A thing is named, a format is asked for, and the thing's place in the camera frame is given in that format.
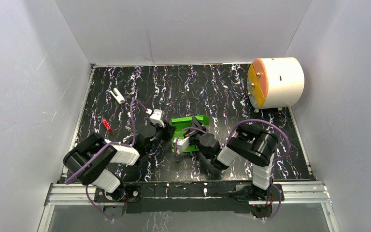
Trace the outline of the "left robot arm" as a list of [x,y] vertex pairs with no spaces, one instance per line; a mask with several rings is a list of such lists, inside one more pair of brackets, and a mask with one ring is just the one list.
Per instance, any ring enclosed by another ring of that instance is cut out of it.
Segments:
[[110,163],[127,166],[139,163],[155,152],[162,141],[169,142],[175,130],[176,127],[167,121],[163,125],[147,125],[132,139],[131,145],[112,142],[94,132],[64,157],[63,164],[71,173],[65,183],[93,185],[104,190],[111,200],[119,201],[125,195],[125,184],[120,177],[107,170],[107,166]]

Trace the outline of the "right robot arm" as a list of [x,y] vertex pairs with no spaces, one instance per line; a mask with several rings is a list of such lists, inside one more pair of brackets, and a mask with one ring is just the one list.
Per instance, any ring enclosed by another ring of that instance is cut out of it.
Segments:
[[184,138],[195,146],[202,155],[219,170],[227,169],[236,158],[252,163],[252,184],[244,190],[237,190],[239,200],[267,200],[271,197],[272,163],[278,145],[278,138],[272,132],[243,122],[235,127],[224,145],[206,131],[196,118]]

